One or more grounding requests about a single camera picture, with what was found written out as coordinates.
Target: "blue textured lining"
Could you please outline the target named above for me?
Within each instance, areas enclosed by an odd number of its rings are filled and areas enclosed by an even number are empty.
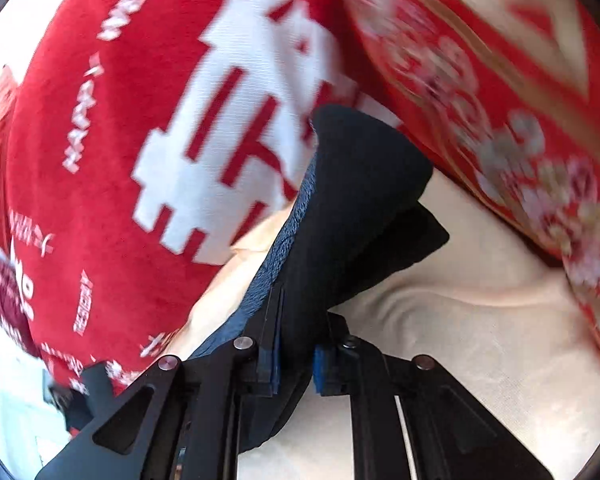
[[[278,277],[280,269],[282,269],[282,265],[291,250],[300,222],[304,218],[309,200],[314,193],[316,156],[314,155],[304,174],[304,180],[298,190],[298,197],[289,218],[282,226],[264,262],[256,272],[238,309],[229,316],[229,319],[220,328],[205,339],[202,345],[191,354],[190,359],[208,355],[220,345],[238,337],[244,330],[249,318],[264,304],[269,289]]]

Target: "silver screw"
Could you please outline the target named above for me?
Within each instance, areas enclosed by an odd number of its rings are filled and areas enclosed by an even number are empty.
[[[360,339],[358,339],[356,336],[354,335],[348,335],[346,336],[346,338],[344,338],[344,341],[342,342],[342,346],[344,346],[344,348],[357,348],[357,346],[360,344]]]
[[[253,346],[253,339],[247,336],[241,336],[234,339],[234,347],[238,350],[247,350]]]
[[[158,361],[158,368],[160,368],[160,370],[164,370],[165,372],[173,370],[176,366],[178,366],[178,358],[173,355],[165,355]]]
[[[413,362],[420,370],[433,370],[436,367],[436,360],[430,355],[416,355]]]

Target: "beige cloth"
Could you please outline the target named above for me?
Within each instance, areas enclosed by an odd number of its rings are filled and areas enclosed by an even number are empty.
[[[439,172],[421,202],[449,243],[336,311],[387,354],[435,356],[556,480],[573,479],[600,443],[600,352],[564,273]],[[288,212],[234,247],[169,352],[190,355],[237,308]],[[351,480],[349,417],[348,399],[308,391],[277,437],[240,457],[240,480]]]

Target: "maroon fabric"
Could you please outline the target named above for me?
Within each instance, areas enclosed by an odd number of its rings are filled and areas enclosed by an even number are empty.
[[[29,321],[22,311],[15,268],[0,259],[0,325],[27,354],[40,357],[33,343]]]

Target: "floral fabric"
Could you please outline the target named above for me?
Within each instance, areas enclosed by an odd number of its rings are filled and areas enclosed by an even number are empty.
[[[586,10],[577,0],[345,1],[408,135],[561,257],[600,343],[600,31]]]

